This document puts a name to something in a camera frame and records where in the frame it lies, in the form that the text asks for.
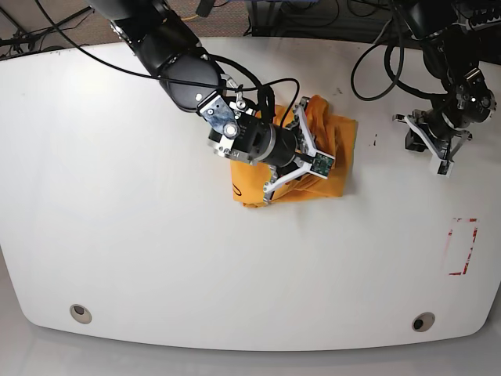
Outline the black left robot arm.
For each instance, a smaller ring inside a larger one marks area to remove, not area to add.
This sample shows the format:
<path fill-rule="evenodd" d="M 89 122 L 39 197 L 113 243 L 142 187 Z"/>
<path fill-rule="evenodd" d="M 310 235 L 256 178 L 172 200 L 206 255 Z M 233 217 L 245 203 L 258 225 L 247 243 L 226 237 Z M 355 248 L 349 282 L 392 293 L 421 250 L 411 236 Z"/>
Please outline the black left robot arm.
<path fill-rule="evenodd" d="M 450 151 L 452 138 L 463 136 L 472 123 L 482 123 L 496 111 L 496 98 L 485 82 L 474 42 L 457 24 L 450 1 L 395 1 L 398 15 L 419 43 L 425 67 L 444 94 L 422 92 L 398 81 L 403 91 L 431 102 L 429 111 L 414 111 L 417 128 L 438 149 Z"/>

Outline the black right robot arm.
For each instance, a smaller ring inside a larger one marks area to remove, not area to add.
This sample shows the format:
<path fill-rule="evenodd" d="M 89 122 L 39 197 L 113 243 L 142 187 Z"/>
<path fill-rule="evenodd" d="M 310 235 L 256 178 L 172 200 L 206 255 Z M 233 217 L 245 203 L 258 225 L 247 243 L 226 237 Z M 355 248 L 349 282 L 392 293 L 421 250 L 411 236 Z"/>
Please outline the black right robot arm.
<path fill-rule="evenodd" d="M 92 1 L 180 109 L 211 127 L 221 157 L 275 168 L 297 156 L 297 134 L 275 125 L 272 89 L 240 64 L 211 55 L 166 1 Z"/>

